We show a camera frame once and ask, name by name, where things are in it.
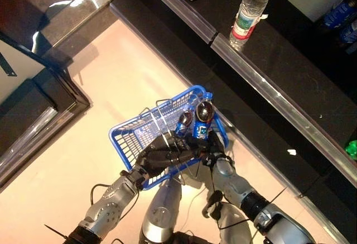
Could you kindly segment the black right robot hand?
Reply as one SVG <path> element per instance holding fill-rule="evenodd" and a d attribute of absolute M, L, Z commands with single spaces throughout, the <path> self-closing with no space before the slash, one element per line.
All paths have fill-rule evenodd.
<path fill-rule="evenodd" d="M 219 158 L 225 158 L 225 149 L 218 134 L 211 130 L 205 140 L 196 140 L 194 156 L 200 158 L 203 165 L 213 168 Z"/>

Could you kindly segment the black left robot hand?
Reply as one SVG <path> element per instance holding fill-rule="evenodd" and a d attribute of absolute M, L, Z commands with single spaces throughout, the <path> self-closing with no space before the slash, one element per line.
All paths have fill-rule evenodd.
<path fill-rule="evenodd" d="M 136 165 L 144 169 L 150 178 L 159 175 L 167 167 L 178 166 L 192 159 L 198 159 L 208 150 L 206 140 L 165 133 L 157 136 L 136 159 Z"/>

